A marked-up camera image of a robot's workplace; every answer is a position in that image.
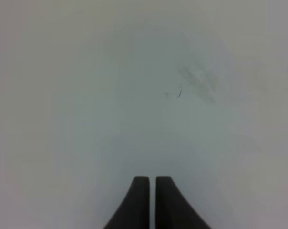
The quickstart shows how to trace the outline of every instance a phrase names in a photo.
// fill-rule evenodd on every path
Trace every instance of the smudge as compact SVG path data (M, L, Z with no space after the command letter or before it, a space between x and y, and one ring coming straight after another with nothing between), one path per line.
M267 95L266 64L254 55L236 57L236 68L242 74L243 87L252 93Z
M169 95L170 95L169 92L164 92L163 94L164 94L164 95L166 96L166 98L168 99L168 97L169 97Z
M186 63L178 67L180 75L193 87L193 92L206 103L214 103L213 92L216 90L217 78L208 70L203 60L195 54Z

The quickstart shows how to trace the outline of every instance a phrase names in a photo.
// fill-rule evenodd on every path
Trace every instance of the white surface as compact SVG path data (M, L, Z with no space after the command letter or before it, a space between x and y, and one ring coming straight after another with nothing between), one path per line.
M0 0L0 229L100 229L136 175L151 228L170 175L214 229L288 229L288 0Z

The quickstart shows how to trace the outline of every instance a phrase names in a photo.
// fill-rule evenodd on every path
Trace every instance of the white background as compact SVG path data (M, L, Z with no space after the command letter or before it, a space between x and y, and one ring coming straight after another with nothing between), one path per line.
M0 0L0 229L100 229L137 175L151 228L170 175L214 229L288 229L288 0Z

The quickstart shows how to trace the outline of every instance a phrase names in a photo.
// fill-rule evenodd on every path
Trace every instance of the dark mark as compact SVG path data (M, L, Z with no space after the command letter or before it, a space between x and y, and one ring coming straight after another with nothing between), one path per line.
M178 96L178 97L180 97L180 96L181 96L181 92L182 92L182 86L180 86L180 94L179 94L179 96Z

